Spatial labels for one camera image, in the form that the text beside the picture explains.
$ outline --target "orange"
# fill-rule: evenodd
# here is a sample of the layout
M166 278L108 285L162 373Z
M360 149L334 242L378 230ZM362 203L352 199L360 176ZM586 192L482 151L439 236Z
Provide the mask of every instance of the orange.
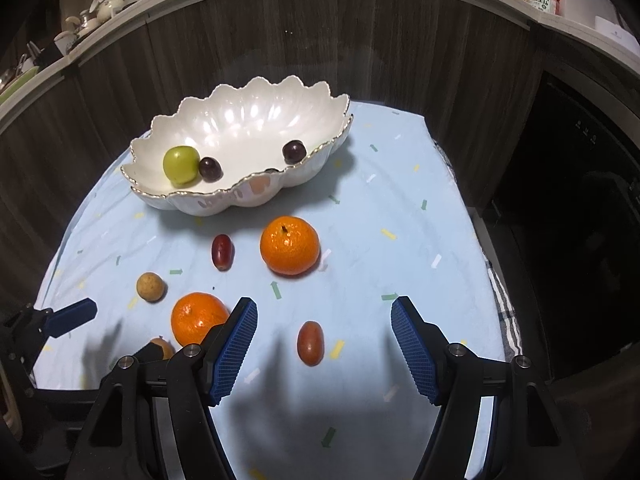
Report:
M204 292L192 292L175 303L171 330L180 346L200 344L212 326L223 324L228 317L229 312L218 298Z
M295 276L318 260L318 233L302 218L281 216L262 231L260 254L273 272Z

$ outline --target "dark wood panel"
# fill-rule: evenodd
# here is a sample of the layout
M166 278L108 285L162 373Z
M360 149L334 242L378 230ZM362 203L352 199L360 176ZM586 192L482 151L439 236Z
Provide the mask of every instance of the dark wood panel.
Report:
M393 0L206 0L149 24L169 105L254 76L382 100ZM379 32L380 24L386 28Z
M79 95L111 158L171 114L146 27L130 32L74 71Z
M65 79L0 137L0 294L33 301L74 212L111 163L73 80Z
M388 102L422 114L468 206L483 208L540 83L526 30L458 0L396 0Z

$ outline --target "grape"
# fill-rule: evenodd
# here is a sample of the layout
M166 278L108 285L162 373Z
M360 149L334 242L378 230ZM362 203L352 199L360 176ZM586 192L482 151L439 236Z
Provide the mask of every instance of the grape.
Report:
M200 161L198 171L205 182L215 182L222 177L220 163L210 156L206 156Z
M324 357L324 335L315 321L307 321L298 332L298 356L307 366L316 366Z
M211 244L211 259L218 270L229 270L234 260L234 245L227 235L218 235Z
M175 146L164 154L162 169L175 186L191 182L198 176L200 154L191 146Z
M299 140L290 140L282 147L282 155L287 164L297 164L306 157L305 145Z

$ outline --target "teapot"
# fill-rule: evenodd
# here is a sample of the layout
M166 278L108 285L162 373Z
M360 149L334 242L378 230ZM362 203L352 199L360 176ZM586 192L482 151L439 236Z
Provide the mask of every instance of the teapot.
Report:
M110 20L124 7L124 0L104 0L98 7L98 22L100 24Z
M96 18L89 9L85 9L80 12L80 18L77 18L76 16L69 16L65 20L65 23L75 27L75 33L78 38L82 38L89 32L93 32L96 28L100 27L98 18Z

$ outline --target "light blue tablecloth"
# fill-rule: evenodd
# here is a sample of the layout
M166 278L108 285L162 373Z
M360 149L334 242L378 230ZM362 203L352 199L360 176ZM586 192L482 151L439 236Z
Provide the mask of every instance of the light blue tablecloth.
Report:
M89 297L98 314L47 343L34 369L38 387L96 388L118 357L151 338L175 345L170 313L188 292L210 292L230 308L249 296L258 329L231 396L212 410L237 478L412 478L437 408L416 390L383 298L408 295L450 341L501 360L497 307L469 216L423 118L356 102L351 111L349 138L309 183L259 208L205 219L144 205L118 170L130 157L123 154L84 200L42 284L36 307ZM260 257L260 232L284 214L305 218L321 240L322 262L302 278L277 277ZM226 273L210 259L219 233L236 247ZM168 283L159 304L136 295L148 270ZM326 354L315 368L296 353L307 320L324 330ZM484 460L490 416L491 401L483 401L468 476Z

